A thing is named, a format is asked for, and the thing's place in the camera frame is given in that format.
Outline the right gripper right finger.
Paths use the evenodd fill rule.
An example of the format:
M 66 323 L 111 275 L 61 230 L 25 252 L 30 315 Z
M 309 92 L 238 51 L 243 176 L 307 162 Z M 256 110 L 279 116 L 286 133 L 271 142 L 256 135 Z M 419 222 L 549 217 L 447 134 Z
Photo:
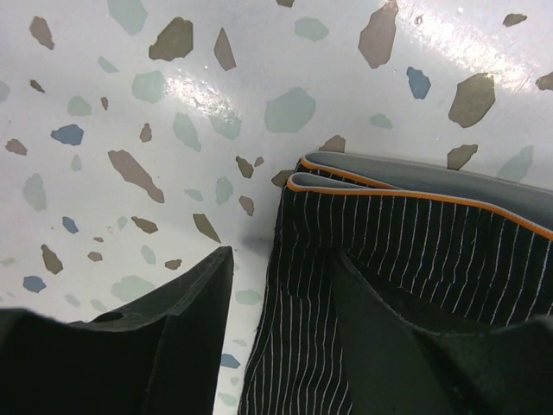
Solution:
M 441 310 L 344 252 L 331 267 L 354 413 L 551 413 L 549 316 L 494 327 Z

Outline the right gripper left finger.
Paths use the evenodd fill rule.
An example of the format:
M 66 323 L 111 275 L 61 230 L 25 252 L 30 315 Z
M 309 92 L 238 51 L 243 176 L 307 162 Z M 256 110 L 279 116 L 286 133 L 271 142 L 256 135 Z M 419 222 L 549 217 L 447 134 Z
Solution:
M 2 310 L 2 413 L 211 413 L 233 267 L 223 246 L 90 322 Z

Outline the black pinstriped underwear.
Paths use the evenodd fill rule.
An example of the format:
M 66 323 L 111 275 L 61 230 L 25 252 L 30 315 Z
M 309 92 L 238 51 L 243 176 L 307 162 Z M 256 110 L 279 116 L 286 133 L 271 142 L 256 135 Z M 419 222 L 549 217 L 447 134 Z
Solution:
M 283 187 L 239 413 L 356 414 L 332 290 L 338 252 L 470 321 L 552 320 L 550 191 L 313 152 Z

